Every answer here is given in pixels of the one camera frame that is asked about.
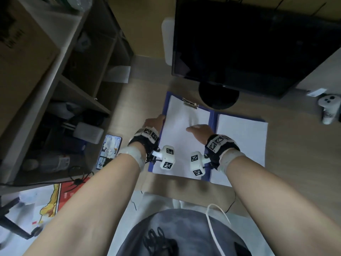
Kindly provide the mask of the person's right forearm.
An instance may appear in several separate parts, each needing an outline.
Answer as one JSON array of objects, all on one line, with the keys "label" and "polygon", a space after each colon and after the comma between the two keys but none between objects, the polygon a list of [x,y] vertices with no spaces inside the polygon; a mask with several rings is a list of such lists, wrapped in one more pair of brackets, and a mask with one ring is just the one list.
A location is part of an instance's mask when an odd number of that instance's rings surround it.
[{"label": "person's right forearm", "polygon": [[341,256],[341,227],[314,203],[246,156],[226,175],[277,256]]}]

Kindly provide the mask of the white marker cube tracker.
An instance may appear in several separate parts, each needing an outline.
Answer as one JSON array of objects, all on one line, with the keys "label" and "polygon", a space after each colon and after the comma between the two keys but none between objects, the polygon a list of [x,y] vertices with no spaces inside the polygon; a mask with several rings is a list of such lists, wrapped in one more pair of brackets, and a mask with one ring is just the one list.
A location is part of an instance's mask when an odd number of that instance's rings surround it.
[{"label": "white marker cube tracker", "polygon": [[190,155],[190,172],[195,179],[201,179],[206,173],[202,154],[199,151],[192,152]]},{"label": "white marker cube tracker", "polygon": [[163,170],[171,170],[175,164],[175,149],[170,145],[165,145],[161,150],[160,168]]}]

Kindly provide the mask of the black computer monitor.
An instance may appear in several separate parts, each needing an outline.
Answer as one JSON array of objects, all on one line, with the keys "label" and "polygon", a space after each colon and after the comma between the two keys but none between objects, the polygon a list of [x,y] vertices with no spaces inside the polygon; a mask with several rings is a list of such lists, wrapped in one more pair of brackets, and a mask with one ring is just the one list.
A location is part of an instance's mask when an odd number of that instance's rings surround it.
[{"label": "black computer monitor", "polygon": [[177,0],[172,75],[281,98],[341,48],[341,23],[236,1]]}]

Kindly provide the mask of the white handheld controller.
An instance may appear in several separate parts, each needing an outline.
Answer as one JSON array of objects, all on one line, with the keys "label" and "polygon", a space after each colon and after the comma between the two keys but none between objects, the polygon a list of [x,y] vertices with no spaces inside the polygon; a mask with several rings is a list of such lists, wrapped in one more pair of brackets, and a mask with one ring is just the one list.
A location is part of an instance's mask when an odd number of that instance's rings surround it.
[{"label": "white handheld controller", "polygon": [[335,94],[326,95],[318,99],[318,105],[323,108],[322,123],[329,125],[340,115],[341,97]]}]

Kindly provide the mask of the white wrist wrap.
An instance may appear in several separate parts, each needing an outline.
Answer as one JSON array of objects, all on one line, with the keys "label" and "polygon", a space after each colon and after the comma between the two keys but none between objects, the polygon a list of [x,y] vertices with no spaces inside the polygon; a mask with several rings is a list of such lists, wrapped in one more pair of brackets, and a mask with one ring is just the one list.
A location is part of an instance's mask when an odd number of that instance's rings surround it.
[{"label": "white wrist wrap", "polygon": [[134,146],[127,146],[119,150],[118,154],[127,154],[135,159],[135,161],[139,164],[140,171],[142,172],[145,166],[145,159],[143,159],[141,152],[138,148]]},{"label": "white wrist wrap", "polygon": [[224,151],[219,158],[219,166],[218,166],[218,171],[223,172],[225,175],[227,174],[227,168],[229,166],[229,164],[236,158],[244,156],[246,157],[246,155],[244,153],[242,153],[239,150],[236,150],[234,148],[230,148],[226,151]]}]

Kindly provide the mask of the round black monitor stand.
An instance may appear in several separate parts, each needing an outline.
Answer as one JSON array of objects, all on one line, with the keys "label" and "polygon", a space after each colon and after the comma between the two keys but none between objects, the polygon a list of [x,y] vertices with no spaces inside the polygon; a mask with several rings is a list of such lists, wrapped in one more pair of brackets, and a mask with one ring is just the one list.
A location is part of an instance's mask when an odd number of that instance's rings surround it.
[{"label": "round black monitor stand", "polygon": [[215,110],[225,110],[232,107],[240,95],[238,90],[208,82],[200,82],[198,92],[203,103]]}]

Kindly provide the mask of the person's left hand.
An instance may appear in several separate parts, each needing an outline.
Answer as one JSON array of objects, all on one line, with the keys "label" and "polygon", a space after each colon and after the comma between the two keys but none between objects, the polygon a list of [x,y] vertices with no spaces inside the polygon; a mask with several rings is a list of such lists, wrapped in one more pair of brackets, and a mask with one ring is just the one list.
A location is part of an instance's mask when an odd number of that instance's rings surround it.
[{"label": "person's left hand", "polygon": [[163,128],[163,125],[157,124],[157,118],[149,118],[145,120],[143,127],[155,128],[158,134],[160,134]]}]

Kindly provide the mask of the person's left forearm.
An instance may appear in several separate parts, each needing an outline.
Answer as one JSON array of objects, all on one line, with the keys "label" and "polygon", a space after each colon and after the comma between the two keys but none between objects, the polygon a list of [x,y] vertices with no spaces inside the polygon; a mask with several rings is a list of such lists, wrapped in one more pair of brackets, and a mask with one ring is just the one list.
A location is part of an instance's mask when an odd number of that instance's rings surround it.
[{"label": "person's left forearm", "polygon": [[23,256],[107,256],[140,166],[119,154],[62,207]]}]

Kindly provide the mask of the grey shirt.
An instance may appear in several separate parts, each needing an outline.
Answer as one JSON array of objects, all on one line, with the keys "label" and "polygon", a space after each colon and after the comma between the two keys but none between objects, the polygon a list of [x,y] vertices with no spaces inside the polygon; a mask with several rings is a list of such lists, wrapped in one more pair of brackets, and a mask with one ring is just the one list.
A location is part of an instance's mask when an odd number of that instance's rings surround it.
[{"label": "grey shirt", "polygon": [[116,256],[252,256],[224,213],[205,211],[139,212]]}]

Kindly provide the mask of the clear plastic bottle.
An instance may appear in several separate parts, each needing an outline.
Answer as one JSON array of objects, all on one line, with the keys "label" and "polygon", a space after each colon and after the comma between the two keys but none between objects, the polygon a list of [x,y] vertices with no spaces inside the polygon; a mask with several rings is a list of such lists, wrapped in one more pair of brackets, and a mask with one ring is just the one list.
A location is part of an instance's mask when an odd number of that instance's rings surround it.
[{"label": "clear plastic bottle", "polygon": [[46,154],[36,159],[27,159],[22,164],[24,172],[37,171],[50,174],[67,170],[70,166],[70,156],[62,154]]}]

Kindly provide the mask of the person's right hand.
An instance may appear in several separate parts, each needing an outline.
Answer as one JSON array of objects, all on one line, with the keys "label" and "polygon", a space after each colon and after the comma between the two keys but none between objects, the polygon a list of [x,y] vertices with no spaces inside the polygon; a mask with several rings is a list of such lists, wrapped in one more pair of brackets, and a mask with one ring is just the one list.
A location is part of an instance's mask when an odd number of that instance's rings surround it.
[{"label": "person's right hand", "polygon": [[206,145],[208,139],[214,135],[215,133],[211,129],[211,127],[207,124],[197,124],[198,131],[197,133],[192,133],[196,140],[198,140],[201,144]]}]

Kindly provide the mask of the red and yellow printed bag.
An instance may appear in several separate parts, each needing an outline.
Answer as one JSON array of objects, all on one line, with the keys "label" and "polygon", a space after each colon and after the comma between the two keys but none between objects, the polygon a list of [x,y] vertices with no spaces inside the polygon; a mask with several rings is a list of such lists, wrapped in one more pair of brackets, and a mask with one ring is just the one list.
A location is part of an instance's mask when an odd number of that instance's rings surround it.
[{"label": "red and yellow printed bag", "polygon": [[61,210],[65,203],[90,179],[85,177],[38,189],[33,224],[45,224]]}]

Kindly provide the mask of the small white card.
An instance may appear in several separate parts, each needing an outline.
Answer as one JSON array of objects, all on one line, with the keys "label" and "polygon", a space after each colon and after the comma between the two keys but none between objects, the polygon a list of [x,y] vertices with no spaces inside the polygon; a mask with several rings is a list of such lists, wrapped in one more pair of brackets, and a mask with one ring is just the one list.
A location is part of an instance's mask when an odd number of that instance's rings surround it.
[{"label": "small white card", "polygon": [[320,89],[317,89],[317,90],[313,90],[313,91],[307,92],[307,93],[306,93],[306,96],[309,96],[309,97],[318,97],[318,96],[320,96],[321,94],[324,94],[326,91],[327,91],[327,89],[325,89],[325,88],[320,88]]}]

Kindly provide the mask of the metal folder clip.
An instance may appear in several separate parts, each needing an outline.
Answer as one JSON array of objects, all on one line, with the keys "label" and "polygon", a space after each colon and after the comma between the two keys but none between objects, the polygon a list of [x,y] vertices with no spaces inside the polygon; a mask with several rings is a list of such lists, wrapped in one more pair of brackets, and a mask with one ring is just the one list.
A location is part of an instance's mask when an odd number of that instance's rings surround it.
[{"label": "metal folder clip", "polygon": [[189,106],[189,107],[191,107],[193,109],[198,109],[199,108],[199,105],[197,103],[191,102],[191,101],[189,101],[189,100],[187,100],[185,98],[182,98],[182,101],[183,101],[184,105]]}]

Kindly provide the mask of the clipped white paper sheet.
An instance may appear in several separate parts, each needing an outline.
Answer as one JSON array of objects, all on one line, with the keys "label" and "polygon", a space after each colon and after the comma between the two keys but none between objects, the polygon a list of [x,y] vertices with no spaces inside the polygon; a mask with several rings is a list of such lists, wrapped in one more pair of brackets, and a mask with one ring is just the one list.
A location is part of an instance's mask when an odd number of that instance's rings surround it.
[{"label": "clipped white paper sheet", "polygon": [[201,108],[193,108],[173,95],[170,96],[166,119],[160,135],[159,147],[165,145],[175,149],[175,164],[172,169],[161,169],[161,162],[150,164],[149,171],[155,174],[164,174],[202,180],[203,176],[196,176],[190,170],[191,153],[205,152],[205,146],[186,129],[193,125],[208,124],[210,112]]}]

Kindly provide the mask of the loose white paper sheet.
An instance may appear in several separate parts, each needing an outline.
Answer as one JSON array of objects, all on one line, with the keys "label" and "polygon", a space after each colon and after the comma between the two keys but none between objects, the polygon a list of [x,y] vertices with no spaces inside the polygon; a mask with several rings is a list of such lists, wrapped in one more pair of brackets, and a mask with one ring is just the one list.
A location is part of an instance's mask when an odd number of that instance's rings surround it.
[{"label": "loose white paper sheet", "polygon": [[232,138],[248,158],[265,167],[268,123],[251,119],[218,114],[216,133]]}]

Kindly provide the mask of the blue clipboard folder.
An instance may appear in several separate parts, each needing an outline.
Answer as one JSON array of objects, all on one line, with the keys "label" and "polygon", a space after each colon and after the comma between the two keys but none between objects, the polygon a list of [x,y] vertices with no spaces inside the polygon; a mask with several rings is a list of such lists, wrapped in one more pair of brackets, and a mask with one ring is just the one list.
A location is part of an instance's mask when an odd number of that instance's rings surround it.
[{"label": "blue clipboard folder", "polygon": [[[182,99],[182,97],[180,97],[178,95],[174,95],[173,93],[168,91],[167,94],[166,94],[166,98],[165,98],[165,102],[164,102],[164,107],[163,107],[163,111],[162,111],[163,115],[165,115],[165,116],[166,116],[166,113],[167,113],[168,103],[169,103],[169,99],[170,99],[171,95],[173,95],[173,96],[175,96],[175,97],[177,97],[179,99]],[[214,133],[216,133],[217,116],[218,116],[218,114],[224,114],[224,113],[219,113],[219,112],[216,112],[214,110],[207,109],[207,108],[205,108],[205,107],[203,107],[201,105],[199,105],[199,108],[207,110],[207,111],[210,112],[210,118],[209,118],[208,125],[211,127],[211,129],[214,131]],[[213,184],[224,185],[224,186],[229,186],[229,187],[232,186],[230,184],[227,176],[224,173],[222,173],[222,172],[220,172],[218,170],[213,169],[209,165],[209,163],[204,165],[204,168],[205,168],[206,173],[203,176],[202,181],[207,181],[207,182],[211,182]]]}]

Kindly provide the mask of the brown cardboard box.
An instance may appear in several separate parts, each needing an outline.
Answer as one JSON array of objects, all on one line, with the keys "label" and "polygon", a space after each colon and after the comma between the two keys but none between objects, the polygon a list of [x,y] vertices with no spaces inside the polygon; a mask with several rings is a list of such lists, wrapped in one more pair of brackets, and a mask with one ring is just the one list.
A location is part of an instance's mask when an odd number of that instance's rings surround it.
[{"label": "brown cardboard box", "polygon": [[0,137],[58,53],[19,0],[0,0]]}]

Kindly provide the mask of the smartphone with picture case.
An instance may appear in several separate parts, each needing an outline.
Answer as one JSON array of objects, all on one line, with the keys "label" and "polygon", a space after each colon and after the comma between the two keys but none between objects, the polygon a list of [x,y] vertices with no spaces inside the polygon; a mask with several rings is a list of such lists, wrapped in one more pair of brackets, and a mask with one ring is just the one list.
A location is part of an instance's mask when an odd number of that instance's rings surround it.
[{"label": "smartphone with picture case", "polygon": [[96,170],[103,169],[109,162],[111,162],[118,153],[122,143],[122,138],[107,134],[104,138],[100,154],[96,163]]}]

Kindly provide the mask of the white plastic box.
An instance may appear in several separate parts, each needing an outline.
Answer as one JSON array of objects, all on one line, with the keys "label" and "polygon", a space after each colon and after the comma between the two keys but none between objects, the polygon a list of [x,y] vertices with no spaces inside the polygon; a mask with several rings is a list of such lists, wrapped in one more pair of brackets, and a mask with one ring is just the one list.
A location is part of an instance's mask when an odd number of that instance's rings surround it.
[{"label": "white plastic box", "polygon": [[104,129],[80,122],[73,131],[73,137],[90,142],[92,144],[99,144]]}]

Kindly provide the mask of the wooden shelf unit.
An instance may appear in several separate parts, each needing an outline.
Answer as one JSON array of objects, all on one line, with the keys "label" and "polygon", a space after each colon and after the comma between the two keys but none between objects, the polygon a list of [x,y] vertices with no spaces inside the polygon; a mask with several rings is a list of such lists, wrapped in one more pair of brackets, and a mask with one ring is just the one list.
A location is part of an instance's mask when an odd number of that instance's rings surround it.
[{"label": "wooden shelf unit", "polygon": [[73,103],[103,113],[100,127],[106,132],[120,89],[104,82],[105,72],[110,64],[129,65],[132,57],[108,0],[93,0],[86,12],[49,7],[38,0],[19,3],[59,53],[0,136],[0,196],[67,179],[62,172],[21,170],[49,103]]}]

